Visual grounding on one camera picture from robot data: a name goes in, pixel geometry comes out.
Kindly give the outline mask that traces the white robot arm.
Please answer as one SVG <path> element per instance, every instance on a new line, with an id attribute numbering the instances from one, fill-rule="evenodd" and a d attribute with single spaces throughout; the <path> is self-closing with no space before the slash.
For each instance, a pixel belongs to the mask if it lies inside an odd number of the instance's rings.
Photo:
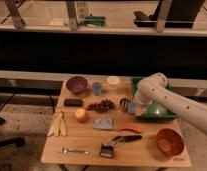
<path id="1" fill-rule="evenodd" d="M 207 105 L 169 91 L 167 85 L 162 73 L 143 78 L 137 84 L 134 100 L 142 106 L 156 101 L 207 135 Z"/>

